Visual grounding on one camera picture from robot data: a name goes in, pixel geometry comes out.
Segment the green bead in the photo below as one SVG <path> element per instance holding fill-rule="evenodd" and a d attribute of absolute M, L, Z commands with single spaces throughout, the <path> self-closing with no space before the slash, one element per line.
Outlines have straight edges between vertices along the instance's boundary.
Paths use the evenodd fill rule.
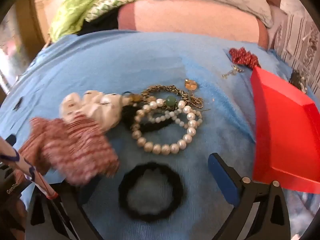
<path fill-rule="evenodd" d="M 176 103 L 176 98 L 174 96 L 168 96 L 165 99 L 165 103 L 166 103 L 167 106 L 174 106 L 175 103 Z"/>

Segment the bed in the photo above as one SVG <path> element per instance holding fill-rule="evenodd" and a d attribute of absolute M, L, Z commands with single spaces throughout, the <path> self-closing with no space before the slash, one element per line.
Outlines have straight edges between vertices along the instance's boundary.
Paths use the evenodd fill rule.
<path fill-rule="evenodd" d="M 199 84 L 196 96 L 204 99 L 204 124 L 194 141 L 178 155 L 146 154 L 136 146 L 131 133 L 119 124 L 107 133 L 120 160 L 114 178 L 103 178 L 83 208 L 104 239 L 211 239 L 232 210 L 207 168 L 208 156 L 217 152 L 241 176 L 251 176 L 255 151 L 255 109 L 250 84 L 251 70 L 222 78 L 231 70 L 229 48 L 256 54 L 263 69 L 288 80 L 292 69 L 273 51 L 257 44 L 227 41 L 184 33 L 139 33 L 103 31 L 83 36 L 68 35 L 43 49 L 15 85 L 0 108 L 0 136 L 17 135 L 18 149 L 29 135 L 28 120 L 40 116 L 57 118 L 59 104 L 72 92 L 86 90 L 104 93 L 139 93 L 149 85 L 174 84 L 184 88 L 185 78 Z M 319 103 L 312 93 L 309 96 Z M 19 98 L 20 108 L 13 111 Z M 146 137 L 154 142 L 173 143 L 183 135 L 179 126 L 170 125 Z M 117 203 L 117 189 L 123 175 L 140 163 L 168 164 L 180 174 L 186 196 L 168 220 L 155 224 L 131 220 Z M 46 175 L 50 183 L 63 180 L 57 171 Z M 132 204 L 148 208 L 165 205 L 170 189 L 143 179 Z M 32 187 L 23 192 L 28 206 Z M 146 191 L 157 203 L 144 198 Z M 285 190 L 292 236 L 301 235 L 317 212 L 320 196 Z"/>

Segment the red tray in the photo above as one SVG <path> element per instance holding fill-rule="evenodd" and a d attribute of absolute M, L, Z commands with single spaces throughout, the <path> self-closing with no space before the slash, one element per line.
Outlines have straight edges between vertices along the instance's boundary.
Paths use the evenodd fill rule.
<path fill-rule="evenodd" d="M 315 103 L 257 67 L 251 84 L 257 127 L 253 179 L 320 194 L 320 115 Z"/>

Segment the pearl bracelet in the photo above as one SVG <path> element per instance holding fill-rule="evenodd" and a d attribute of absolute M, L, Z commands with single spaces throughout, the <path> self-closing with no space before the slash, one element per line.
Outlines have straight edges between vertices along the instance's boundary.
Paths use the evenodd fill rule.
<path fill-rule="evenodd" d="M 178 109 L 175 111 L 164 111 L 164 115 L 161 117 L 153 118 L 152 110 L 156 110 L 158 107 L 163 106 L 163 99 L 157 99 L 156 101 L 150 102 L 148 105 L 144 105 L 142 109 L 137 111 L 137 115 L 134 117 L 135 124 L 132 126 L 132 137 L 137 140 L 139 147 L 143 147 L 145 152 L 153 152 L 154 154 L 168 155 L 170 152 L 177 154 L 179 150 L 184 150 L 187 147 L 187 143 L 191 143 L 192 137 L 196 134 L 196 129 L 202 123 L 202 115 L 200 111 L 193 110 L 191 106 L 186 106 L 184 101 L 179 101 Z M 189 120 L 187 124 L 177 118 L 178 114 L 181 113 L 187 114 L 187 119 Z M 172 118 L 176 124 L 179 124 L 180 127 L 187 129 L 187 134 L 183 136 L 181 140 L 177 143 L 173 143 L 170 146 L 168 144 L 160 145 L 153 144 L 153 142 L 147 142 L 146 138 L 142 137 L 140 129 L 140 122 L 145 115 L 148 115 L 150 122 L 161 122 L 166 119 Z"/>

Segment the beige scrunchie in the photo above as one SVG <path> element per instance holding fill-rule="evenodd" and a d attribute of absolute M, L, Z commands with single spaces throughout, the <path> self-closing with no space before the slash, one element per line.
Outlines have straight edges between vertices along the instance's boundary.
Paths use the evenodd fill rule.
<path fill-rule="evenodd" d="M 81 111 L 93 118 L 103 131 L 108 131 L 119 123 L 122 106 L 128 105 L 129 101 L 129 98 L 121 95 L 104 94 L 96 90 L 86 91 L 82 99 L 77 93 L 71 93 L 60 104 L 60 117 L 70 123 L 75 113 Z"/>

